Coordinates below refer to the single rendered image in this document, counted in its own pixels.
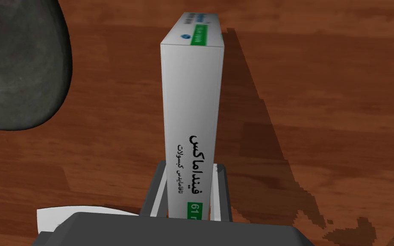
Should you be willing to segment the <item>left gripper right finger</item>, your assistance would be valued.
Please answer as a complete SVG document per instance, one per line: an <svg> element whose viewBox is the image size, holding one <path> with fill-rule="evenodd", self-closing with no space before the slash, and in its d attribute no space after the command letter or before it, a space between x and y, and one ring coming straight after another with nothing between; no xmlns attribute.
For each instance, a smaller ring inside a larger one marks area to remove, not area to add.
<svg viewBox="0 0 394 246"><path fill-rule="evenodd" d="M226 168L213 164L210 220L233 222Z"/></svg>

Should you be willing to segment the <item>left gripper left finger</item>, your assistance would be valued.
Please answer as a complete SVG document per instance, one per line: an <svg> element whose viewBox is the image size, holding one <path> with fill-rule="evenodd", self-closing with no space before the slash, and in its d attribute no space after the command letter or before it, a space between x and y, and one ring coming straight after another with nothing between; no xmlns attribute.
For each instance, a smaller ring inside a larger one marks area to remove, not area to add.
<svg viewBox="0 0 394 246"><path fill-rule="evenodd" d="M140 216L167 217L168 196L167 196L167 175L165 160L157 165L155 174L146 193Z"/></svg>

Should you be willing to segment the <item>white box with green stripe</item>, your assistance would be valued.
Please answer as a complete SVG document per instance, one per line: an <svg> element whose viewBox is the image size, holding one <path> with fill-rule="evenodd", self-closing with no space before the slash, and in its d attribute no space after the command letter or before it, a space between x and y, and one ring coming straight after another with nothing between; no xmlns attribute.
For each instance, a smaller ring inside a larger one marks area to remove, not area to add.
<svg viewBox="0 0 394 246"><path fill-rule="evenodd" d="M207 220L225 52L218 15L183 13L160 52L168 215Z"/></svg>

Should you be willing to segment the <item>white flat object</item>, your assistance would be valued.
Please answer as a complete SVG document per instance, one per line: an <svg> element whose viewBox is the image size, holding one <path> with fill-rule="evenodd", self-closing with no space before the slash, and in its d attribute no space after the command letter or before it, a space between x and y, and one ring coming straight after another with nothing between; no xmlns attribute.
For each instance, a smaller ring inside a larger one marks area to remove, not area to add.
<svg viewBox="0 0 394 246"><path fill-rule="evenodd" d="M139 215L139 212L130 212L118 208L110 208L103 205L67 205L37 209L37 230L38 233L46 231L53 232L77 212L103 213L103 214L123 214Z"/></svg>

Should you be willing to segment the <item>dark grey round object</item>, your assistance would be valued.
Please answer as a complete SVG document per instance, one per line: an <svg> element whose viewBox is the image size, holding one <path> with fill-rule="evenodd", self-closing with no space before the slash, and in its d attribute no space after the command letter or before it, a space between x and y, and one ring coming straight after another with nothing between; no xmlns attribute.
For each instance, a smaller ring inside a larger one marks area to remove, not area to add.
<svg viewBox="0 0 394 246"><path fill-rule="evenodd" d="M67 97L72 72L59 0L0 0L0 130L50 120Z"/></svg>

